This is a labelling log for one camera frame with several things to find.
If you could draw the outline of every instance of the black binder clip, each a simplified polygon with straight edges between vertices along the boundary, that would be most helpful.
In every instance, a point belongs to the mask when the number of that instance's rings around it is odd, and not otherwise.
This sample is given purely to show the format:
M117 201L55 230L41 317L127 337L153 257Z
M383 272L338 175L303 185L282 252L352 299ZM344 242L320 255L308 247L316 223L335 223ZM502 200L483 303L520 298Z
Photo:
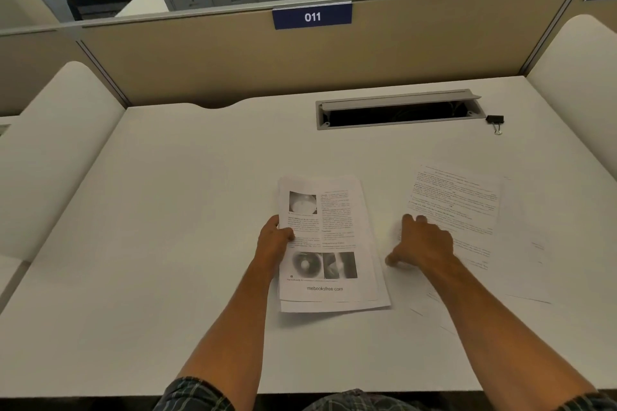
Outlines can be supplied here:
M501 135L501 124L504 123L503 116L486 116L486 122L489 124L493 124L493 128L495 129L495 135Z

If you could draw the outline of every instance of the hand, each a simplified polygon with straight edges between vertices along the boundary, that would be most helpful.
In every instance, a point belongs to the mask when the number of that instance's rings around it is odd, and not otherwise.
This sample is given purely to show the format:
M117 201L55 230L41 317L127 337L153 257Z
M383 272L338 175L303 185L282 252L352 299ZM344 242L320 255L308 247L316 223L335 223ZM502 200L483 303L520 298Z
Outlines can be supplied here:
M400 244L386 257L386 264L396 266L405 262L424 269L454 257L452 236L435 224L428 224L425 216L403 216Z
M285 255L287 242L294 240L294 237L292 228L279 229L278 215L272 216L259 233L253 263L266 270L272 279Z

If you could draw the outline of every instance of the stack of paper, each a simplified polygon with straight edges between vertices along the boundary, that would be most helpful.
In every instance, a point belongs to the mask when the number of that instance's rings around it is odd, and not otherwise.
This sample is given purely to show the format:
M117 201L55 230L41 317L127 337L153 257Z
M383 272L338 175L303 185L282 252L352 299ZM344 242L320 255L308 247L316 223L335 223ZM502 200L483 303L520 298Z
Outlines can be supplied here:
M282 312L390 306L360 181L283 177L279 226L293 228L279 269Z
M494 295L548 302L546 244L524 225L508 179L444 164L424 164L407 199L407 212L450 231L454 253ZM410 308L456 334L439 295L422 277Z

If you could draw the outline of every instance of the cubicle partition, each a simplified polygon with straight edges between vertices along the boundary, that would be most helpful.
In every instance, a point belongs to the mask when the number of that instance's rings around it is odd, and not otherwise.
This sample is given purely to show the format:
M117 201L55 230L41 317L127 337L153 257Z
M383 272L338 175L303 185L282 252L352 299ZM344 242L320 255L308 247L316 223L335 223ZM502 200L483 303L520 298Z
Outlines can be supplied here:
M274 28L273 8L343 1L351 24ZM71 60L136 106L517 75L580 13L617 29L617 0L303 0L0 33L0 114Z

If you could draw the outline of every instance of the shirt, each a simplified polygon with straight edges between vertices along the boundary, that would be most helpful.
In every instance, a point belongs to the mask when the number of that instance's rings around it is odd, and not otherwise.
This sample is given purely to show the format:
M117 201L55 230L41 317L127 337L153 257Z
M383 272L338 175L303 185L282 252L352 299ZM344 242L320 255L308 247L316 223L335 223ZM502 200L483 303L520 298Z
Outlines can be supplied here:
M420 403L409 404L379 394L350 390L317 400L305 411L425 411ZM235 411L216 387L204 380L183 377L174 380L154 411ZM617 403L601 393L576 397L557 411L617 411Z

